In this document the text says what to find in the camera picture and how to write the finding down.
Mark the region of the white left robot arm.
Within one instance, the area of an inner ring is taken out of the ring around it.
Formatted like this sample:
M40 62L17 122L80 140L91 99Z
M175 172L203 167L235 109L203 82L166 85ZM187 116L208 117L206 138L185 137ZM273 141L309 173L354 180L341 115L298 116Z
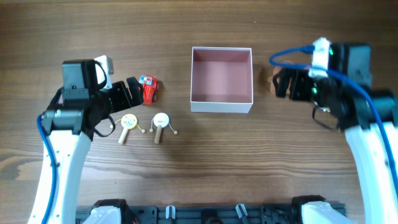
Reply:
M29 223L74 223L81 173L96 128L111 114L143 103L143 87L135 77L111 82L113 61L94 59L62 63L63 85L37 117L44 144L43 163Z

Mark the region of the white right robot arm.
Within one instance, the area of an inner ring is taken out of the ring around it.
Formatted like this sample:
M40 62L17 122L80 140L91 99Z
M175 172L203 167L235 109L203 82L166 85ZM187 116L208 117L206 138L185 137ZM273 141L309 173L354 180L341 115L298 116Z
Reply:
M397 98L390 90L373 90L371 48L363 43L334 43L321 39L298 48L312 57L310 64L271 65L280 98L313 103L337 119L357 168L367 223L397 222Z

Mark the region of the red toy fire truck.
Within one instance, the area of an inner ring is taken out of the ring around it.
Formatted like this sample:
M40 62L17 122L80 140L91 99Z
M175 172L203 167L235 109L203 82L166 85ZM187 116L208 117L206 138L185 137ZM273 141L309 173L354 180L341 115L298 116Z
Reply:
M143 99L145 105L151 105L157 100L157 90L159 89L159 80L152 75L141 75L139 83L143 86Z

